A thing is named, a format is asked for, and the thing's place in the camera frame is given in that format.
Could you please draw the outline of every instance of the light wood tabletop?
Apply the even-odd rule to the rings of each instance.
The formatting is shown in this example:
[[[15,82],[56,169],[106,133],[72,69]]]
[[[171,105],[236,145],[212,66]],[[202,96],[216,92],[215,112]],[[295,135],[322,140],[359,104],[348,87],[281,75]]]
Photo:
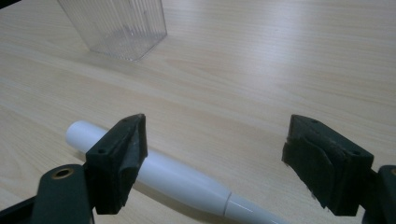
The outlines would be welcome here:
[[[85,119],[147,116],[148,144],[290,223],[361,223],[322,209],[281,161],[290,115],[396,163],[396,1],[163,0],[168,36],[132,63],[89,52],[61,7],[0,10],[0,210],[36,194]],[[96,223],[234,223],[135,186]]]

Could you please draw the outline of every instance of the transparent container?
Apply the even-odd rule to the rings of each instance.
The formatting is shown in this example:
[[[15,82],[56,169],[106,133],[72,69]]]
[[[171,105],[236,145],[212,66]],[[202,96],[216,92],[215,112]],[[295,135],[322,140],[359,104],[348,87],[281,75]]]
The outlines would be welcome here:
[[[87,47],[130,61],[166,37],[161,0],[58,0]]]

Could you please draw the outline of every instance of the plastic container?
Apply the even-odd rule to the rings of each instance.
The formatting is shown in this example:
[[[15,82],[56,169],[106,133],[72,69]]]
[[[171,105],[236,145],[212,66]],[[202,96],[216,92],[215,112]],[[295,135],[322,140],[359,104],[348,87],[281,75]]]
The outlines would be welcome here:
[[[141,59],[166,37],[161,0],[58,0],[91,51]]]

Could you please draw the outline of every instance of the white pen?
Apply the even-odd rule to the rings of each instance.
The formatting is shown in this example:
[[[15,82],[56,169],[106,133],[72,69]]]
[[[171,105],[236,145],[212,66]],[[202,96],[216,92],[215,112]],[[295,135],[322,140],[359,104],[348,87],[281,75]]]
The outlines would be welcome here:
[[[81,120],[69,127],[66,142],[86,153],[105,133],[106,130]],[[148,150],[148,157],[143,162],[136,181],[180,203],[241,223],[287,223],[282,218],[232,193],[213,178],[154,150]]]

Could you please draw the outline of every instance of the wooden table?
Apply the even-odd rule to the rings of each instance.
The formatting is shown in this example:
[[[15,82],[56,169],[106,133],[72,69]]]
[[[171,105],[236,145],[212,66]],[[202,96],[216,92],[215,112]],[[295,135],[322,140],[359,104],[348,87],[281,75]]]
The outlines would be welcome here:
[[[290,223],[361,223],[322,209],[280,159],[290,115],[396,163],[395,1],[163,0],[168,37],[137,63],[89,52],[56,1],[0,10],[0,210],[51,168],[85,119],[145,113],[148,144]],[[96,223],[232,223],[144,186]]]

